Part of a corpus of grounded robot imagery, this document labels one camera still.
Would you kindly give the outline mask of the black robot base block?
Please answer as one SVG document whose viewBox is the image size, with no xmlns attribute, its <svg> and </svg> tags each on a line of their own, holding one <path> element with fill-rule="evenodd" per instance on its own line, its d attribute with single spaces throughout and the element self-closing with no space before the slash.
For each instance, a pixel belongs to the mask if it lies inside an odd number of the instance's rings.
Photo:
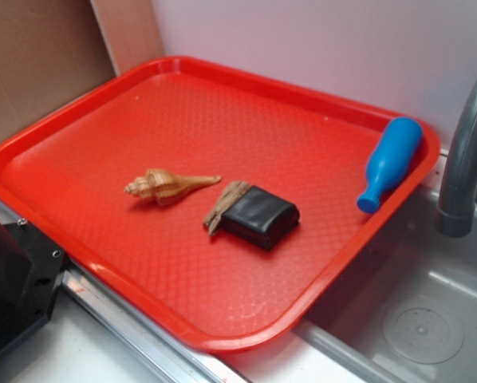
<svg viewBox="0 0 477 383">
<path fill-rule="evenodd" d="M 65 251 L 31 223 L 0 223 L 0 357 L 50 319 Z"/>
</svg>

